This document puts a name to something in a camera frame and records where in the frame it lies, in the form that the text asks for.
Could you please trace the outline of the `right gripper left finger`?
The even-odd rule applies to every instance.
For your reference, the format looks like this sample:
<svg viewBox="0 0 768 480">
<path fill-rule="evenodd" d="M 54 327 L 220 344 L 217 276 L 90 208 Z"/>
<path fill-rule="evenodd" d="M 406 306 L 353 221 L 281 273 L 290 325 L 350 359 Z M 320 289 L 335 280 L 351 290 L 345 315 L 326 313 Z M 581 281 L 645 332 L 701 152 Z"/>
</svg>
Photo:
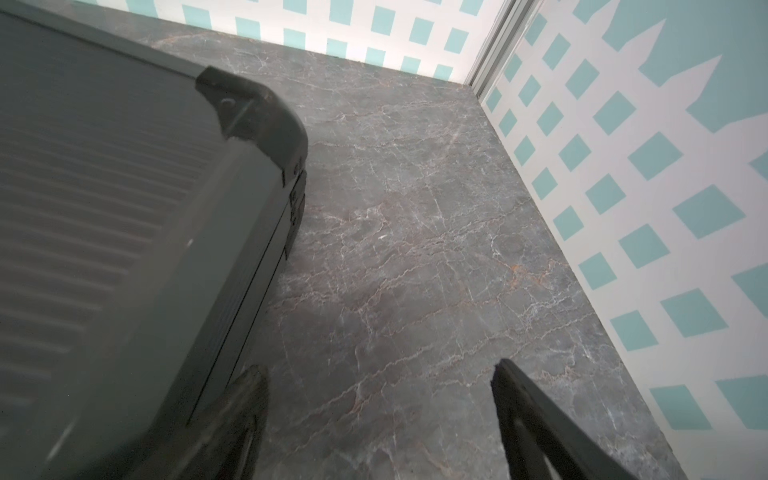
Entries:
<svg viewBox="0 0 768 480">
<path fill-rule="evenodd" d="M 269 379 L 246 369 L 223 394 L 135 470 L 136 479 L 251 479 L 266 426 Z"/>
</svg>

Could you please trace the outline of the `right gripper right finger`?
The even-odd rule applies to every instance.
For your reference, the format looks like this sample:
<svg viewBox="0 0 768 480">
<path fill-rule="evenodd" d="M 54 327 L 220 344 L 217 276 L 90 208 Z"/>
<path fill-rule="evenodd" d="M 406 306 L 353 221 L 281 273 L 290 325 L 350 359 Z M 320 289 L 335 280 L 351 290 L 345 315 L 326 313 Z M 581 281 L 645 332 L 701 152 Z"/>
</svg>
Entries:
<svg viewBox="0 0 768 480">
<path fill-rule="evenodd" d="M 517 365 L 495 365 L 491 389 L 512 479 L 631 479 Z"/>
</svg>

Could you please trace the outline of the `black plastic poker case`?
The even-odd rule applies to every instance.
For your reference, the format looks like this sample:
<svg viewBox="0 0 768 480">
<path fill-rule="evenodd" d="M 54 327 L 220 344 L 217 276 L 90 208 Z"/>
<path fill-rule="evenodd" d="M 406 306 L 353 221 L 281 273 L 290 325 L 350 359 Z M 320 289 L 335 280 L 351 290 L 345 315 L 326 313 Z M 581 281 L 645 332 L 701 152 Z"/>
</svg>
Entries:
<svg viewBox="0 0 768 480">
<path fill-rule="evenodd" d="M 236 377 L 303 215 L 268 86 L 1 5 L 1 475 L 123 476 Z"/>
</svg>

